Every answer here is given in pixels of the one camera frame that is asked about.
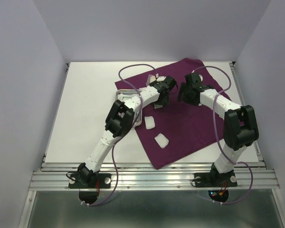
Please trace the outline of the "stainless steel tray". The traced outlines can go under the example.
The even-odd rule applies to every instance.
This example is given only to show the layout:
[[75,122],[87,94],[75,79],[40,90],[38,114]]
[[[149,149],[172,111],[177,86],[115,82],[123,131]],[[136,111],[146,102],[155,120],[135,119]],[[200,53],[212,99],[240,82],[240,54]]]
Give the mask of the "stainless steel tray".
[[[119,89],[119,90],[117,90],[116,94],[115,94],[116,100],[118,100],[117,99],[118,94],[134,94],[135,97],[138,97],[138,93],[134,89]],[[137,127],[142,123],[142,111],[140,111],[139,116],[137,116],[138,112],[140,110],[140,102],[139,102],[139,98],[135,98],[135,97],[132,97],[130,100],[134,101],[134,102],[136,101],[136,104],[130,104],[130,102],[128,102],[127,100],[122,101],[122,102],[124,102],[127,107],[132,108],[135,111],[134,120],[136,120],[136,122],[134,124],[134,127]]]

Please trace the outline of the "small clear bagged packet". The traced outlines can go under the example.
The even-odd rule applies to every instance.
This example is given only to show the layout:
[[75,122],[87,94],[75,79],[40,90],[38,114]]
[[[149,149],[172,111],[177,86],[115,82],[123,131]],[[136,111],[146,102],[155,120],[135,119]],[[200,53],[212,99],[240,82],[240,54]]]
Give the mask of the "small clear bagged packet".
[[155,109],[159,109],[159,108],[163,108],[163,106],[162,106],[162,105],[159,105],[159,104],[154,104],[154,108],[155,108]]

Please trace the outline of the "white green sterile pouch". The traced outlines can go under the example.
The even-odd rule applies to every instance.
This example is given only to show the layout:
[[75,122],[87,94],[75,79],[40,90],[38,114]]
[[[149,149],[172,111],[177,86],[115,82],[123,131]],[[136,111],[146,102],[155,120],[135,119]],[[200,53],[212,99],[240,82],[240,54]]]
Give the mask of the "white green sterile pouch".
[[126,101],[131,99],[132,97],[135,97],[134,94],[118,94],[117,99],[120,101]]

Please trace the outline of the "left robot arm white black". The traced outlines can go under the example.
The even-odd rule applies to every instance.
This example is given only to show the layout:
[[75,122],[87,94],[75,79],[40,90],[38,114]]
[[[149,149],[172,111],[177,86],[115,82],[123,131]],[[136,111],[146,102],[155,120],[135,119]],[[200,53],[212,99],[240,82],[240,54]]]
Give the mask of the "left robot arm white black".
[[133,128],[142,109],[150,104],[162,101],[169,96],[169,92],[177,85],[171,76],[163,80],[156,79],[144,90],[136,91],[135,96],[121,101],[114,101],[105,120],[104,133],[89,157],[81,163],[73,176],[73,181],[92,187],[107,154]]

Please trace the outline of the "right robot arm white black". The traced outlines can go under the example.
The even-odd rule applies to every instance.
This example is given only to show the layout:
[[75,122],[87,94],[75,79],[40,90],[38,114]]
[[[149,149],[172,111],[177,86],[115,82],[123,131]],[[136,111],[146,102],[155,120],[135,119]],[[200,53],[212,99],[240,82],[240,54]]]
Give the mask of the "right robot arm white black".
[[212,110],[212,116],[219,116],[223,123],[221,154],[212,164],[209,172],[195,173],[192,185],[197,188],[237,186],[234,167],[242,152],[259,138],[254,108],[241,106],[224,97],[210,85],[204,85],[199,73],[185,76],[181,84],[178,101],[190,105],[203,105]]

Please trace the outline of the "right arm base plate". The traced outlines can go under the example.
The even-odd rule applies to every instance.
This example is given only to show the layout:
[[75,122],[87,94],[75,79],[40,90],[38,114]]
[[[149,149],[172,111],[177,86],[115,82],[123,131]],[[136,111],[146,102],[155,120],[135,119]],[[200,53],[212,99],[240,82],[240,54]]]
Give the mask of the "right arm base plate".
[[194,179],[191,185],[197,188],[218,188],[227,185],[227,187],[237,187],[237,179],[234,172],[229,173],[214,173],[199,172],[194,173]]

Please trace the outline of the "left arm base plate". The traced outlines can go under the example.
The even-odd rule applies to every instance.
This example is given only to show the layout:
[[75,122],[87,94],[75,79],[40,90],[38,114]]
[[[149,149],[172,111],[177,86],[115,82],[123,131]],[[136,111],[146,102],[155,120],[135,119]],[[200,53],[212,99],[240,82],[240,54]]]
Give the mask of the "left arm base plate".
[[66,177],[69,180],[70,189],[109,189],[111,187],[111,177],[109,173],[100,173],[91,180],[85,182],[77,172],[68,172]]

